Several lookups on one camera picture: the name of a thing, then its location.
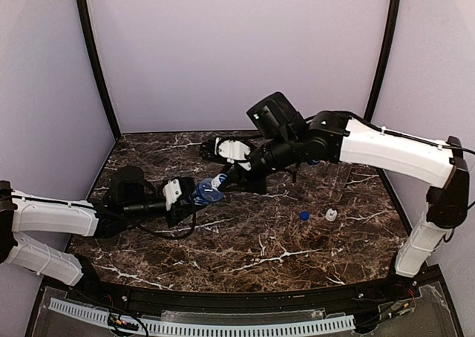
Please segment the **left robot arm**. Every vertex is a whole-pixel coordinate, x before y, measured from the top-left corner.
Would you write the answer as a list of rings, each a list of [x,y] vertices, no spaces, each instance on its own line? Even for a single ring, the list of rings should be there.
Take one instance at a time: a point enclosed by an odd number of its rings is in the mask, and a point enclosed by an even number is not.
[[[86,258],[60,252],[28,236],[28,232],[57,232],[87,238],[112,238],[143,226],[147,219],[165,218],[170,227],[195,217],[194,179],[173,177],[159,186],[143,170],[125,166],[110,178],[110,188],[98,202],[54,200],[12,189],[1,182],[1,262],[15,264],[69,287],[95,280]]]

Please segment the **short bottle blue label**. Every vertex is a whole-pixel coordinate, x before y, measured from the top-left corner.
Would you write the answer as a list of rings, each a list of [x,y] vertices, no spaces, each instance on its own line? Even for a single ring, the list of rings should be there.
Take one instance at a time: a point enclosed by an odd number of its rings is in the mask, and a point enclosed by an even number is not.
[[[226,180],[226,174],[218,174],[201,180],[191,194],[191,200],[198,206],[207,206],[223,199],[220,185]]]

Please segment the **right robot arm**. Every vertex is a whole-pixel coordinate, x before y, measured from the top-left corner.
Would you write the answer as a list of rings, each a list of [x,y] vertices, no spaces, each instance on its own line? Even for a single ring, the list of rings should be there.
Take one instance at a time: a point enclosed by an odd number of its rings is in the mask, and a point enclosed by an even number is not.
[[[445,234],[467,217],[470,174],[466,150],[456,137],[412,137],[374,126],[349,111],[321,111],[307,122],[281,92],[246,113],[266,142],[252,150],[236,142],[216,150],[228,163],[242,167],[244,180],[261,179],[297,163],[326,161],[394,171],[429,185],[426,215],[397,253],[397,275],[415,277]]]

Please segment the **white bottle cap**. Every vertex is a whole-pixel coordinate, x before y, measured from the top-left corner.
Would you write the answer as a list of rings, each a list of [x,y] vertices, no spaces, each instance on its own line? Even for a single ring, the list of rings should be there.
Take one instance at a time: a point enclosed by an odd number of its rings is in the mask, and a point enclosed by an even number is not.
[[[337,218],[337,215],[338,215],[338,212],[335,209],[328,209],[325,214],[325,218],[328,221],[332,222]]]

